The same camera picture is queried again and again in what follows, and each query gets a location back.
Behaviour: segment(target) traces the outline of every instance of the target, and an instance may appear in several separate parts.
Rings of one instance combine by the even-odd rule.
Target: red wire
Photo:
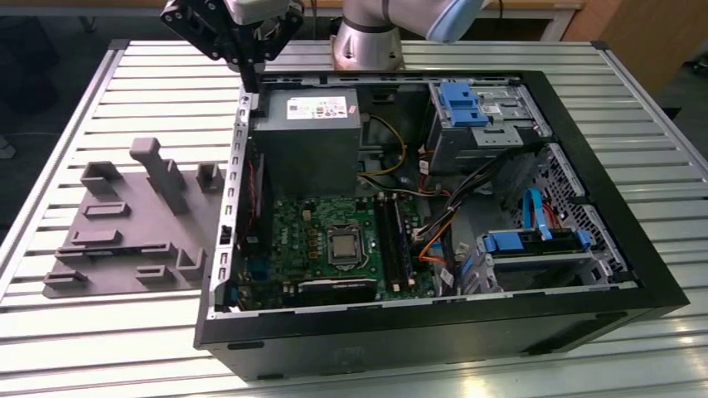
[[[422,192],[422,193],[434,193],[434,191],[428,191],[428,190],[425,190],[425,179],[426,179],[426,178],[428,178],[428,176],[426,176],[425,174],[421,173],[421,174],[420,174],[418,191]],[[450,195],[450,192],[449,192],[446,189],[444,189],[441,192],[442,192],[442,194],[444,194],[445,196],[449,196],[449,195]]]
[[[256,170],[253,169],[253,162],[248,161],[248,168],[250,170],[250,219],[248,221],[248,229],[256,220]]]

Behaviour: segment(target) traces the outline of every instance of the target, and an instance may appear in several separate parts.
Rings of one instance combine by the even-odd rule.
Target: black cable
[[[384,184],[373,180],[369,176],[358,175],[358,178],[364,181],[366,181],[370,185],[377,187],[381,191],[390,191],[390,192],[400,192],[406,193],[409,195],[414,195],[416,197],[438,197],[440,195],[436,193],[420,193],[416,191],[410,191],[409,189],[401,189],[394,187],[386,187]]]
[[[317,0],[309,0],[312,4],[312,40],[317,40]]]
[[[498,18],[497,23],[494,25],[494,36],[501,31],[501,20],[504,19],[504,0],[498,0]]]

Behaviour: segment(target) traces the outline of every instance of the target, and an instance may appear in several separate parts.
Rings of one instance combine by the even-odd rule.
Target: aluminum table
[[[245,384],[192,348],[197,290],[44,298],[85,163],[136,170],[136,137],[157,138],[182,170],[229,151],[238,78],[181,41],[117,41],[0,249],[0,396],[708,394],[708,165],[613,53],[588,43],[412,41],[404,54],[406,69],[546,73],[692,304],[565,354]],[[330,69],[328,43],[293,42],[269,68]]]

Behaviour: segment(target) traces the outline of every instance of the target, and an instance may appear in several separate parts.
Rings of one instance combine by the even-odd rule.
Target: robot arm
[[[160,19],[213,60],[241,74],[257,92],[257,74],[302,24],[300,0],[170,0]]]
[[[334,40],[334,63],[349,70],[400,66],[396,27],[426,40],[452,43],[464,35],[490,0],[348,0]]]
[[[444,43],[458,40],[490,0],[345,0],[334,41],[341,69],[389,70],[402,61],[396,27]],[[302,25],[302,0],[170,0],[166,26],[257,92],[257,74]]]

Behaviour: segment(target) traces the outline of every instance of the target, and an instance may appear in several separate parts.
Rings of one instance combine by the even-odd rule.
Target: floor
[[[328,34],[328,22],[321,22],[318,36]],[[50,109],[33,115],[14,114],[0,101],[0,134],[16,148],[16,156],[0,160],[0,241],[42,170],[108,43],[114,38],[176,38],[160,22],[149,18],[102,17],[97,21],[97,31],[90,34],[82,32],[78,20],[72,17],[45,17],[42,25],[61,58],[49,71],[58,100]],[[309,39],[310,32],[310,26],[305,26],[297,38]],[[661,106],[682,107],[676,124],[708,157],[708,75],[694,75],[689,68],[684,68],[657,101]]]

